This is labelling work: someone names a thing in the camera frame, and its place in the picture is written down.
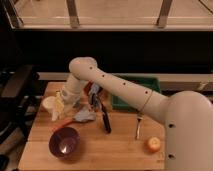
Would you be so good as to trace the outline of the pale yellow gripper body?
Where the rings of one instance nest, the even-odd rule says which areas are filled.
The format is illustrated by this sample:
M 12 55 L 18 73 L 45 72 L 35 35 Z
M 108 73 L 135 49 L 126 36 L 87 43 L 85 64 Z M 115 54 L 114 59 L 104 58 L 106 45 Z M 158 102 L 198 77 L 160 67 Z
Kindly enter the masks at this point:
M 64 114 L 64 102 L 63 99 L 61 98 L 60 94 L 57 93 L 55 96 L 55 101 L 54 101 L 54 106 L 53 106 L 53 111 L 57 115 L 63 115 Z

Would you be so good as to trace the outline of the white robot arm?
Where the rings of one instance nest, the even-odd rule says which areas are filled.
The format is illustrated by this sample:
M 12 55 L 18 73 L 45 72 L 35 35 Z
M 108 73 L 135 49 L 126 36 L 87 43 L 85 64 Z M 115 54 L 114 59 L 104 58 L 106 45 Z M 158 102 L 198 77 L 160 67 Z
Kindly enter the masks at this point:
M 194 91 L 170 97 L 100 70 L 92 57 L 69 63 L 70 74 L 60 89 L 62 102 L 74 104 L 85 81 L 111 94 L 165 128 L 165 171 L 213 171 L 213 103 Z

